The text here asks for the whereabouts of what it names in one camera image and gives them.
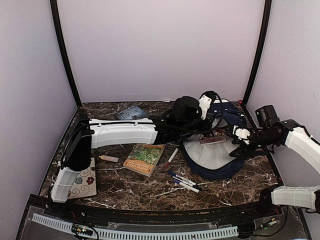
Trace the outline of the orange treehouse paperback book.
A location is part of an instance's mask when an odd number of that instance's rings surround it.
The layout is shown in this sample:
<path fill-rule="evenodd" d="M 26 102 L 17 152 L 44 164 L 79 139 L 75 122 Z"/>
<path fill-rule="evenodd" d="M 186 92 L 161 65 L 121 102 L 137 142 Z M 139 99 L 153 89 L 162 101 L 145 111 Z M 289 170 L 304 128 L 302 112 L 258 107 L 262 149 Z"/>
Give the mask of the orange treehouse paperback book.
<path fill-rule="evenodd" d="M 123 167 L 150 177 L 160 160 L 166 145 L 135 144 L 129 156 L 123 163 Z"/>

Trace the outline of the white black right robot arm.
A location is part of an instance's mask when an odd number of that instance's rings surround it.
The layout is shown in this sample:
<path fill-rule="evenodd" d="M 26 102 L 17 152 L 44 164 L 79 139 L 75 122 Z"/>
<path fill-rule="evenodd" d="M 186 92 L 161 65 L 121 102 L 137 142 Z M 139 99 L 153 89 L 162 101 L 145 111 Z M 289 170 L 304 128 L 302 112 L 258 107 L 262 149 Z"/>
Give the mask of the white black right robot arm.
<path fill-rule="evenodd" d="M 229 154 L 232 157 L 250 158 L 256 149 L 285 146 L 320 172 L 320 143 L 309 134 L 305 126 L 292 119 L 278 121 L 272 126 L 257 130 L 237 125 L 228 126 L 225 135 L 239 144 L 239 147 Z M 269 187 L 261 191 L 260 202 L 255 205 L 255 213 L 260 217 L 266 217 L 275 206 L 293 206 L 319 213 L 320 187 Z"/>

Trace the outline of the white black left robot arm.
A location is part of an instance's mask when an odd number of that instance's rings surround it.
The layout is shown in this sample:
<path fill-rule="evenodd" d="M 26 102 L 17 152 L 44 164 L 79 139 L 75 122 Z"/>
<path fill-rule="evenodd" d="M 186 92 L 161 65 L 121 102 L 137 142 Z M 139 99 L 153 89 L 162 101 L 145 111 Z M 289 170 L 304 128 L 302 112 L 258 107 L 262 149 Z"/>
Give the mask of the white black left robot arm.
<path fill-rule="evenodd" d="M 77 175 L 90 166 L 91 150 L 112 145 L 179 143 L 194 134 L 207 135 L 217 128 L 222 118 L 212 114 L 195 114 L 174 120 L 153 116 L 135 120 L 90 119 L 87 114 L 76 118 L 62 152 L 60 169 L 48 194 L 51 210 L 60 218 L 71 213 L 65 203 Z"/>

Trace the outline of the navy blue backpack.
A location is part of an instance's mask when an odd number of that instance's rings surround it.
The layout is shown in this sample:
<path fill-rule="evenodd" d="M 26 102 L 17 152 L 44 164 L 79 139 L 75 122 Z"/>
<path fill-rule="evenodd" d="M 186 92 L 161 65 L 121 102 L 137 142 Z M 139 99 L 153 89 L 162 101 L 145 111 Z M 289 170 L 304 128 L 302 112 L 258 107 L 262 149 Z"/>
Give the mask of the navy blue backpack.
<path fill-rule="evenodd" d="M 217 131 L 234 125 L 248 126 L 245 115 L 228 99 L 223 98 L 222 102 L 215 100 L 208 112 L 213 114 L 214 126 L 222 117 Z M 241 157 L 229 156 L 238 147 L 232 144 L 230 137 L 227 137 L 224 142 L 211 144 L 202 144 L 201 140 L 203 139 L 203 135 L 195 134 L 180 143 L 180 150 L 196 175 L 213 180 L 227 179 L 242 169 L 246 160 Z"/>

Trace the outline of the pink floral paperback book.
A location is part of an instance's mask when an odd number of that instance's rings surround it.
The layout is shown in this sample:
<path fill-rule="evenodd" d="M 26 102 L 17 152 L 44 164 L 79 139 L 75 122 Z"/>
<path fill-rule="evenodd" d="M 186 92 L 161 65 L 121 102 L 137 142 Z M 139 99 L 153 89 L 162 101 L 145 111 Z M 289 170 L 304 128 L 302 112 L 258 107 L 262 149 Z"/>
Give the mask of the pink floral paperback book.
<path fill-rule="evenodd" d="M 227 138 L 224 135 L 205 137 L 199 140 L 201 145 L 219 144 L 219 143 L 224 143 L 226 141 L 227 141 Z"/>

